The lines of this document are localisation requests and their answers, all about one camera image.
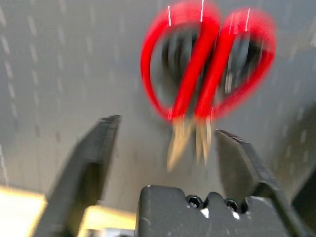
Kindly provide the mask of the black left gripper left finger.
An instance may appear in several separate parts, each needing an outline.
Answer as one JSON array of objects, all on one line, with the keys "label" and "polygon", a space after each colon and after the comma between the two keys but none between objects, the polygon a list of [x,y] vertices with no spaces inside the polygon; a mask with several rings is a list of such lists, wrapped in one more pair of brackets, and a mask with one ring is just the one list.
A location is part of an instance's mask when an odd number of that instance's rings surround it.
[{"label": "black left gripper left finger", "polygon": [[120,115],[101,118],[75,145],[34,230],[36,237],[75,237],[86,209],[101,198]]}]

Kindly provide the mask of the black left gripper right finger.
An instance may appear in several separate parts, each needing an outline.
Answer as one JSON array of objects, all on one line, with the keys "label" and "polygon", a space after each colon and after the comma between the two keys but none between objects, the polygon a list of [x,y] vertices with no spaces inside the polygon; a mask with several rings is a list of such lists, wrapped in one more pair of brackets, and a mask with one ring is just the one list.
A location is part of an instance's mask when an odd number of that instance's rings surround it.
[{"label": "black left gripper right finger", "polygon": [[285,192],[253,146],[224,130],[216,130],[219,173],[227,198],[249,237],[306,237],[304,226]]}]

